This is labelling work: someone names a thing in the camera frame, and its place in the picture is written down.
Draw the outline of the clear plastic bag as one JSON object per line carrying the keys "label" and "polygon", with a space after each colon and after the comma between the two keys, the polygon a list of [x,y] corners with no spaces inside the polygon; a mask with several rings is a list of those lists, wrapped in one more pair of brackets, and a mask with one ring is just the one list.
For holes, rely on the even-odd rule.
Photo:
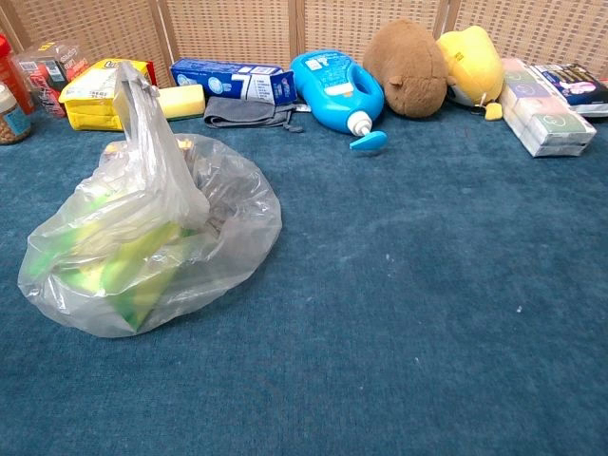
{"label": "clear plastic bag", "polygon": [[28,236],[27,246],[41,247],[68,227],[92,222],[100,223],[103,237],[121,242],[167,222],[199,230],[189,262],[140,333],[247,280],[282,227],[279,200],[261,170],[223,142],[174,133],[159,96],[132,65],[118,66],[113,103],[124,139],[105,148],[93,174]]}

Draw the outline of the green and yellow box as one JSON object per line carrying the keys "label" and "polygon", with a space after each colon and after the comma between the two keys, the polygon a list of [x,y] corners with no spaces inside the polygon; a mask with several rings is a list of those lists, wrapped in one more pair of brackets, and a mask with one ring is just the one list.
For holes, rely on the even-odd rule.
{"label": "green and yellow box", "polygon": [[27,248],[18,286],[64,326],[100,337],[143,333],[200,234],[167,222],[121,242],[103,237],[98,222],[68,227]]}

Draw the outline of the blue table cloth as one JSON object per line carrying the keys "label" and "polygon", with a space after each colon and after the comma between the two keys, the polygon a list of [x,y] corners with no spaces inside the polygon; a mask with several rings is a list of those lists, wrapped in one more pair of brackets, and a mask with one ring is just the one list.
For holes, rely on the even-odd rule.
{"label": "blue table cloth", "polygon": [[453,104],[386,113],[376,155],[294,122],[173,124],[254,161],[283,227],[242,285],[125,339],[17,286],[115,135],[38,113],[0,146],[0,456],[608,456],[608,120],[543,160]]}

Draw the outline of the grey folded cloth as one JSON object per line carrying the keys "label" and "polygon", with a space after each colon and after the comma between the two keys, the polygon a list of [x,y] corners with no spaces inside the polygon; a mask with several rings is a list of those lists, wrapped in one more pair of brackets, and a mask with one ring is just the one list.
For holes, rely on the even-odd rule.
{"label": "grey folded cloth", "polygon": [[210,128],[283,127],[301,133],[301,126],[291,124],[295,104],[266,104],[222,97],[210,97],[203,121]]}

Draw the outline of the blue detergent pump bottle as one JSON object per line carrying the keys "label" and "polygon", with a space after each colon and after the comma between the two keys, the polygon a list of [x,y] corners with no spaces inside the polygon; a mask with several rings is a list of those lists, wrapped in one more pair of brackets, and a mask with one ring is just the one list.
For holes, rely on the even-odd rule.
{"label": "blue detergent pump bottle", "polygon": [[373,128],[385,105],[383,88],[351,56],[336,49],[305,52],[290,65],[298,95],[324,126],[355,140],[351,150],[378,150],[388,135]]}

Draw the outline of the blue toothpaste box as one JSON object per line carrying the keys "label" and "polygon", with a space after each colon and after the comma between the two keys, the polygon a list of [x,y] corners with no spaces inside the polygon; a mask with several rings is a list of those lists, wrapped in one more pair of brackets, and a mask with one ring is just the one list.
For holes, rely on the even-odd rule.
{"label": "blue toothpaste box", "polygon": [[202,85],[217,96],[270,105],[287,105],[298,98],[295,76],[280,66],[182,58],[171,66],[178,86]]}

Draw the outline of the yellow green sponge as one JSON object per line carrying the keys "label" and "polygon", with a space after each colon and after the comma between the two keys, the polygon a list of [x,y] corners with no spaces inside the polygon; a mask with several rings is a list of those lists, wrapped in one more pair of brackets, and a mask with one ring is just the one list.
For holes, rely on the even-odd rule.
{"label": "yellow green sponge", "polygon": [[159,90],[159,104],[167,120],[202,116],[205,96],[202,85],[181,85]]}

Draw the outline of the brown capybara plush toy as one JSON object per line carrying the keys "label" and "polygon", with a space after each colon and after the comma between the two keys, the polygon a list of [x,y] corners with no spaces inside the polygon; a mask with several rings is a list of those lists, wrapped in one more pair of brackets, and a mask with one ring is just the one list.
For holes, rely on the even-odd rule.
{"label": "brown capybara plush toy", "polygon": [[447,64],[432,34],[409,19],[380,28],[363,57],[364,69],[383,88],[395,113],[425,118],[440,109],[447,95]]}

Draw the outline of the woven rattan folding screen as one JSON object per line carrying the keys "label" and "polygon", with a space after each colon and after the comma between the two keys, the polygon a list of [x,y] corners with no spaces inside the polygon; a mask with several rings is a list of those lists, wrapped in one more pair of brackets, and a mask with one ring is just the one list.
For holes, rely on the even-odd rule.
{"label": "woven rattan folding screen", "polygon": [[434,36],[477,25],[503,57],[608,78],[608,0],[0,0],[0,33],[15,51],[66,41],[92,61],[148,60],[163,86],[182,57],[286,67],[336,48],[361,59],[400,18]]}

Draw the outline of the yellow duck plush toy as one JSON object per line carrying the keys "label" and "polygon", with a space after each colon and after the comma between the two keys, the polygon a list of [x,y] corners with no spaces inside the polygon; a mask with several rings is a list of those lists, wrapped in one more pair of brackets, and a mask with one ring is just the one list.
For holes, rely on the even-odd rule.
{"label": "yellow duck plush toy", "polygon": [[449,31],[440,36],[437,45],[448,71],[447,98],[481,109],[487,121],[500,120],[504,66],[487,32],[479,26]]}

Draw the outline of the yellow snack package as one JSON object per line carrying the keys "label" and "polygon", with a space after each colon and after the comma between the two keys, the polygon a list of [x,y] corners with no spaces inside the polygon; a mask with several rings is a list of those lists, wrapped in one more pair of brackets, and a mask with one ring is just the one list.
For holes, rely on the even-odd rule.
{"label": "yellow snack package", "polygon": [[106,58],[90,66],[67,84],[59,96],[74,130],[122,131],[118,113],[113,107],[116,71],[121,62],[128,62],[152,85],[156,74],[151,61]]}

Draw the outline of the tissue pack bundle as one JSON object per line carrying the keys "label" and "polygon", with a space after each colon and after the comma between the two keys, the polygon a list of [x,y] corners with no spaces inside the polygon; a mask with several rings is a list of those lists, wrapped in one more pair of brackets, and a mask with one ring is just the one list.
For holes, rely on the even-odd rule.
{"label": "tissue pack bundle", "polygon": [[503,68],[503,118],[528,153],[580,156],[597,130],[521,60],[504,58]]}

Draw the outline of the red grey box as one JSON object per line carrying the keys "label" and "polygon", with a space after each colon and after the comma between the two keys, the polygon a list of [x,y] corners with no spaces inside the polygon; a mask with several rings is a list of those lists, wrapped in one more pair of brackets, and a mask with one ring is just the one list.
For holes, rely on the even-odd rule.
{"label": "red grey box", "polygon": [[66,109],[59,101],[61,92],[90,64],[79,45],[66,41],[29,47],[13,56],[12,61],[38,104],[55,118],[66,115]]}

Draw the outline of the dark blue printed package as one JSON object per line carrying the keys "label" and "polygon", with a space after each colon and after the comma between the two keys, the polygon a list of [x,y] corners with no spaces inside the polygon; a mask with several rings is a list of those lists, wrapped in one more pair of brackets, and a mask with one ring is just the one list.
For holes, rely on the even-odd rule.
{"label": "dark blue printed package", "polygon": [[608,118],[608,85],[583,66],[551,64],[531,68],[582,117]]}

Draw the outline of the jar of nuts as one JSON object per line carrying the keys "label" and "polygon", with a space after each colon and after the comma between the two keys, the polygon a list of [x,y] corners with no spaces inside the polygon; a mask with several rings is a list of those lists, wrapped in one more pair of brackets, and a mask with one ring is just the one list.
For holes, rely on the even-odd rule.
{"label": "jar of nuts", "polygon": [[29,117],[10,89],[0,82],[0,145],[18,143],[31,131]]}

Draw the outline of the red plastic bottle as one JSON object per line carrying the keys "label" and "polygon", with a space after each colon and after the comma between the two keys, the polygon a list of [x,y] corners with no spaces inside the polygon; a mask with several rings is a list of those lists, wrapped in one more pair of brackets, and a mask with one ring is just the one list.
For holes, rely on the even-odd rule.
{"label": "red plastic bottle", "polygon": [[34,104],[21,73],[12,61],[12,56],[9,40],[0,33],[0,82],[9,88],[23,111],[29,115],[34,111]]}

